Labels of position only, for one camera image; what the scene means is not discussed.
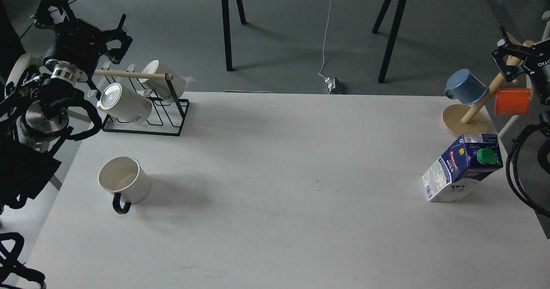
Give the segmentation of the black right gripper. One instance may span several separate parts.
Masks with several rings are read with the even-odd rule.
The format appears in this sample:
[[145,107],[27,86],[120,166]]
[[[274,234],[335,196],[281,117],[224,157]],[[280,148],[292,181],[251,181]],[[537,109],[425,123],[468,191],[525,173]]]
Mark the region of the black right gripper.
[[535,92],[542,105],[550,104],[550,56],[549,53],[539,53],[525,59],[525,47],[515,44],[504,26],[499,27],[501,33],[500,44],[492,52],[492,58],[499,68],[505,81],[512,82],[517,76],[524,74],[521,68],[525,60],[525,72],[528,74]]

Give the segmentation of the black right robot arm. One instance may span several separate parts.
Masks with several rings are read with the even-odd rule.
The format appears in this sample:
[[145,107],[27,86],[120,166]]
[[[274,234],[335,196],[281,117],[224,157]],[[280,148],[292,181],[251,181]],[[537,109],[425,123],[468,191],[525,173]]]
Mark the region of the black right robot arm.
[[[501,25],[499,30],[501,33],[501,42],[497,45],[497,49],[492,52],[492,58],[497,64],[500,73],[509,82],[521,74],[526,74],[531,80],[540,103],[548,106],[550,103],[549,38],[543,38],[528,47],[526,45],[513,44],[511,36],[508,35],[504,26]],[[506,157],[505,175],[513,193],[537,215],[548,218],[549,211],[532,199],[524,189],[518,171],[518,162],[523,159],[520,154],[522,147],[533,133],[540,133],[545,138],[536,153],[536,159],[544,172],[549,173],[550,171],[549,111],[540,113],[538,119],[538,123],[526,126],[513,140],[511,149]]]

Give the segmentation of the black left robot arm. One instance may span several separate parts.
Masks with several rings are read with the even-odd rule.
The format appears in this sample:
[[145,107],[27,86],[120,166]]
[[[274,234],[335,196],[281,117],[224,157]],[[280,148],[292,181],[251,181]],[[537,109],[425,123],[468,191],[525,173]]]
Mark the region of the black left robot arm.
[[88,83],[106,56],[119,64],[132,42],[122,28],[100,30],[75,17],[69,0],[41,0],[33,25],[55,38],[41,63],[23,54],[12,68],[1,101],[1,207],[22,208],[35,199],[61,165],[54,158],[66,140],[102,128],[95,105],[76,83]]

